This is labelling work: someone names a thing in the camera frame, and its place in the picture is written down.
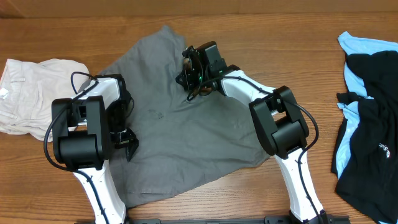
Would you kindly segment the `grey shorts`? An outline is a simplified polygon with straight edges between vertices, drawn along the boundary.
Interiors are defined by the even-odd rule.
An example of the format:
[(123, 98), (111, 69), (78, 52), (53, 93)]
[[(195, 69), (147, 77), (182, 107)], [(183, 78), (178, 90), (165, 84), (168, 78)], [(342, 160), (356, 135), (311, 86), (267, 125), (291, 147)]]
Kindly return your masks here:
[(218, 92), (187, 100), (175, 80), (185, 47), (181, 35), (163, 26), (103, 70), (122, 75), (135, 102), (127, 124), (138, 148), (131, 160), (119, 149), (109, 161), (117, 193), (129, 208), (174, 197), (268, 158), (247, 106)]

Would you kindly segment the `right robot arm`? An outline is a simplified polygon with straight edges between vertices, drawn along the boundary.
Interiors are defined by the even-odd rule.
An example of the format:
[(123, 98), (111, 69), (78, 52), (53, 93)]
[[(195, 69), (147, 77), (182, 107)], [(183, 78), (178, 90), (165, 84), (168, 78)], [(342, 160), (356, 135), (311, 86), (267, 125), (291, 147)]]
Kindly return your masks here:
[(249, 108), (255, 132), (265, 152), (277, 161), (289, 194), (290, 223), (326, 223), (308, 168), (306, 118), (287, 86), (272, 88), (249, 78), (239, 67), (227, 65), (217, 44), (207, 42), (183, 52), (183, 70), (175, 81), (189, 92), (188, 101), (212, 91), (234, 98)]

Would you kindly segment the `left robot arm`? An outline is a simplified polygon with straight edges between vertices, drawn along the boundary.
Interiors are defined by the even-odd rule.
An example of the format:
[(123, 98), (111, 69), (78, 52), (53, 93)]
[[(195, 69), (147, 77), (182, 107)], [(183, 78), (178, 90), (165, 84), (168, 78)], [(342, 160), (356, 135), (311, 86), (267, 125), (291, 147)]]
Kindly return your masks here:
[(139, 145), (126, 124), (134, 100), (120, 74), (90, 76), (75, 96), (52, 102), (52, 121), (45, 133), (54, 167), (80, 181), (95, 214), (94, 223), (127, 223), (125, 203), (117, 193), (109, 160), (124, 149), (128, 160)]

